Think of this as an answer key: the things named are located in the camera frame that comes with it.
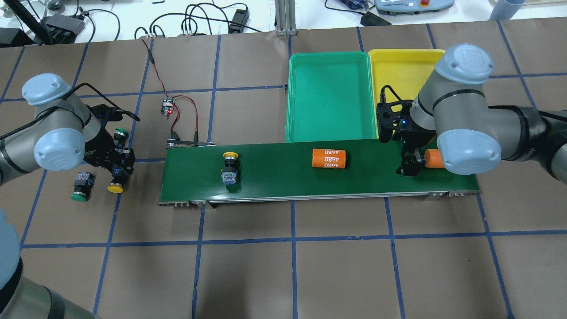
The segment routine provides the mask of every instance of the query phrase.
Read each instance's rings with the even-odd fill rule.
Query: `white floor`
[[[274,30],[274,20],[276,16],[275,0],[238,0],[246,3],[250,7],[249,26],[260,31]],[[482,21],[487,20],[492,12],[493,0],[455,0],[453,7],[442,12],[423,13],[418,15],[382,15],[382,18],[392,24],[420,24],[420,23],[444,23],[444,22],[463,22],[463,21]],[[548,0],[528,0],[528,2],[541,2]],[[152,4],[151,0],[79,0],[80,6],[88,9],[111,10],[120,17],[121,31],[120,40],[133,39],[134,30],[139,27],[148,27],[149,24],[159,15],[168,12],[184,12],[185,6],[189,3],[199,3],[200,1],[181,1],[165,0],[164,3]],[[226,6],[236,2],[236,0],[216,0],[219,6]],[[76,0],[63,0],[66,6],[63,14],[72,15],[77,8]],[[324,0],[295,0],[296,19],[298,29],[321,29],[321,28],[344,28],[359,26],[360,15],[348,12],[338,12],[326,9],[323,6]],[[39,15],[53,15],[47,11],[39,0],[33,0],[32,4]],[[338,0],[329,0],[331,7],[347,9]],[[212,6],[204,6],[207,14],[211,18],[222,19],[220,11]],[[232,18],[234,11],[242,6],[234,6],[225,9],[229,19]],[[524,5],[513,17],[513,19],[528,18],[550,18],[567,16],[567,3]],[[110,41],[114,39],[117,32],[116,18],[106,12],[93,12],[92,19],[96,25],[96,34],[92,41]],[[167,16],[158,20],[166,36],[177,36],[181,34],[180,23],[182,16]],[[19,28],[20,24],[16,18],[4,18],[0,16],[0,27]],[[226,23],[211,22],[214,34],[226,33]],[[205,20],[199,19],[199,31],[209,34],[208,25]],[[86,20],[86,27],[77,37],[77,42],[86,42],[92,34],[92,25]]]

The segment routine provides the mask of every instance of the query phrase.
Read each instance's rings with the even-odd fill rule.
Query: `orange cylinder with number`
[[[343,169],[346,165],[346,151],[342,149],[313,149],[311,166],[324,169]]]

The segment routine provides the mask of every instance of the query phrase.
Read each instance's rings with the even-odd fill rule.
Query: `small vial with yellow cap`
[[[236,159],[238,154],[234,152],[226,152],[222,154],[225,158],[225,168],[221,170],[221,180],[225,185],[234,185],[238,183],[238,170],[236,169]]]

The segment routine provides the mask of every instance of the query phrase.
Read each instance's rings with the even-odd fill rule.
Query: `black pole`
[[[19,0],[4,0],[20,20],[22,20],[30,30],[41,40],[43,44],[53,44],[47,30],[36,21],[28,10],[20,3]]]

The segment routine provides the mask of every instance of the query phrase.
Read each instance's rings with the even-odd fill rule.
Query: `small vial with green cap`
[[[80,171],[75,177],[75,184],[73,184],[73,194],[71,199],[77,202],[86,202],[91,196],[91,190],[95,184],[96,176],[88,171]]]

